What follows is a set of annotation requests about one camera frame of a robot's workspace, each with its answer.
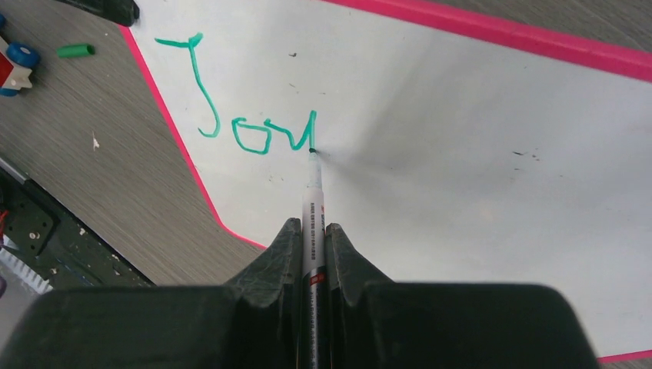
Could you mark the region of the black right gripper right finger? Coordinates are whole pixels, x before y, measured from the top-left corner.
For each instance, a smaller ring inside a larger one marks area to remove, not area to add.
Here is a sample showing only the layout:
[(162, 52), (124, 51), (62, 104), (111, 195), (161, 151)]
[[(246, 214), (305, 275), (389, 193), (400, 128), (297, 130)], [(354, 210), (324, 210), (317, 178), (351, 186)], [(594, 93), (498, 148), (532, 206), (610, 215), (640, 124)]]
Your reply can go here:
[(330, 224), (336, 368), (596, 368), (576, 314), (538, 284), (392, 281)]

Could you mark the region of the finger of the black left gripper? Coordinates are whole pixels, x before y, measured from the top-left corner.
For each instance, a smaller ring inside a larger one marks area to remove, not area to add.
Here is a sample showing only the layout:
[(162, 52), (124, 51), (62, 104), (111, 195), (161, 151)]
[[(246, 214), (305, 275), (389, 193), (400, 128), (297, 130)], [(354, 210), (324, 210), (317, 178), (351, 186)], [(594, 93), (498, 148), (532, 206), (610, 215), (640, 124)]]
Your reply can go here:
[(140, 18), (134, 0), (57, 0), (117, 25), (131, 27)]

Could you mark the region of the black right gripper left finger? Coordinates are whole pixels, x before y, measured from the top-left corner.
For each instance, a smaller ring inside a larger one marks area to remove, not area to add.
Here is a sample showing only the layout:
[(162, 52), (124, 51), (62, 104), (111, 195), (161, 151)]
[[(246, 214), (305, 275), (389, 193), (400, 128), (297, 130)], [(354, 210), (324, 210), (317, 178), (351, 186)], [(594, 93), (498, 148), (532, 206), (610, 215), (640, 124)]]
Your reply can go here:
[(42, 295), (3, 368), (294, 368), (301, 226), (214, 286), (79, 288)]

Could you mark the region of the green whiteboard marker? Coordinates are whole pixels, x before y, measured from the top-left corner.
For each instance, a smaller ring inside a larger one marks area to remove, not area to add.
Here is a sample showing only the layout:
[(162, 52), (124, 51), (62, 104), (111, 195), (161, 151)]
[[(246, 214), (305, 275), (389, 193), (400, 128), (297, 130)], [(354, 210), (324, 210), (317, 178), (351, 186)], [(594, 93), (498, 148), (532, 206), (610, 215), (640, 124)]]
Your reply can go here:
[(308, 152), (308, 183), (302, 201), (300, 368), (330, 368), (328, 276), (324, 256), (324, 192), (318, 153)]

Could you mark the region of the green marker cap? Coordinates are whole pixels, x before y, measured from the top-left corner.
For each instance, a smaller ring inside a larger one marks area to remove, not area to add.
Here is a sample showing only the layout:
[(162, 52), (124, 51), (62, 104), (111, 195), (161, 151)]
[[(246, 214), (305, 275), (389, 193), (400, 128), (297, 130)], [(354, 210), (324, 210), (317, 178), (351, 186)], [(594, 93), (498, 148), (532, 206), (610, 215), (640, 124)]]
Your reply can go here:
[(95, 47), (90, 44), (65, 45), (56, 49), (59, 58), (82, 58), (93, 56)]

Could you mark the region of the pink framed whiteboard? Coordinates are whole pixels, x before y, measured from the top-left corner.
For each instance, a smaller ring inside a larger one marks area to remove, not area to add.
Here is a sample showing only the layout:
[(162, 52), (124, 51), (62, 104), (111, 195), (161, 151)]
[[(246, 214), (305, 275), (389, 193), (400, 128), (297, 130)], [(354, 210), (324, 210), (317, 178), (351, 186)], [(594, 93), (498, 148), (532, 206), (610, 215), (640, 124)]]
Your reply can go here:
[(217, 222), (301, 214), (399, 281), (546, 284), (651, 354), (651, 54), (426, 1), (140, 1), (122, 32)]

